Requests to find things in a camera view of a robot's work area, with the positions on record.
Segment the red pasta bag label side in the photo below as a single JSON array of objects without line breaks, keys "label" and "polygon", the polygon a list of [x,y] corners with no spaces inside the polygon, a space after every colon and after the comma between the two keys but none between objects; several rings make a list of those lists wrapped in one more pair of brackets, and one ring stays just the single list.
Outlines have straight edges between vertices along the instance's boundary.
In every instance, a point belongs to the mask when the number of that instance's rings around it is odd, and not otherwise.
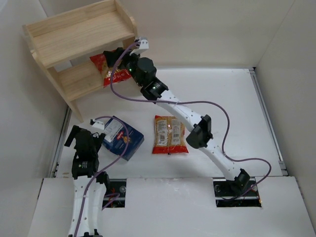
[{"label": "red pasta bag label side", "polygon": [[152,154],[188,153],[184,141],[185,126],[173,116],[155,116],[155,140]]}]

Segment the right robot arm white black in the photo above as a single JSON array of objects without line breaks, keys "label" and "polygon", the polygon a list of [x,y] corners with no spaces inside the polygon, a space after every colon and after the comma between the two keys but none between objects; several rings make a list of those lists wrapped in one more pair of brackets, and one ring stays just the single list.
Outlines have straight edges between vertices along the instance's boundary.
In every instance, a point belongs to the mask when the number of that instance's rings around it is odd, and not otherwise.
[{"label": "right robot arm white black", "polygon": [[103,52],[110,68],[126,69],[145,97],[165,109],[184,124],[189,131],[186,138],[188,145],[204,153],[223,173],[235,196],[243,195],[250,181],[249,174],[229,160],[213,140],[211,132],[212,119],[209,115],[200,115],[180,102],[168,87],[157,78],[157,69],[151,59],[140,57],[135,53],[119,47],[114,51]]}]

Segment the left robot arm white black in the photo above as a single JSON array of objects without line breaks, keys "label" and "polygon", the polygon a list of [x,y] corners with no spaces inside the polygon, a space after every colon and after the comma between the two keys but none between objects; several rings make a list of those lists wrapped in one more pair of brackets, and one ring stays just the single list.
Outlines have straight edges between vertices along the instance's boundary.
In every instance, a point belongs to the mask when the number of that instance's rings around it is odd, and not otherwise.
[{"label": "left robot arm white black", "polygon": [[93,134],[77,125],[65,142],[70,147],[73,140],[75,155],[72,163],[74,184],[74,205],[69,237],[100,237],[98,217],[102,211],[103,199],[110,185],[108,174],[98,174],[99,156],[105,134]]}]

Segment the red pasta bag front side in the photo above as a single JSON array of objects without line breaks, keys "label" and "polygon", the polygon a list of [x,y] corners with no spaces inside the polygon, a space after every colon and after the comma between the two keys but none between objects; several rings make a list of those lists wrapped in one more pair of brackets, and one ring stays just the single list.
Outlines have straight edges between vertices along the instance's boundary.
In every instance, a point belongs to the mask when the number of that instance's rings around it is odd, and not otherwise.
[{"label": "red pasta bag front side", "polygon": [[[94,64],[96,69],[98,70],[99,74],[103,79],[103,86],[107,87],[111,84],[111,73],[113,67],[108,67],[106,58],[103,53],[96,54],[90,56],[90,61]],[[114,76],[113,76],[113,83],[122,82],[128,80],[131,75],[127,70],[120,70],[118,67],[115,69]]]}]

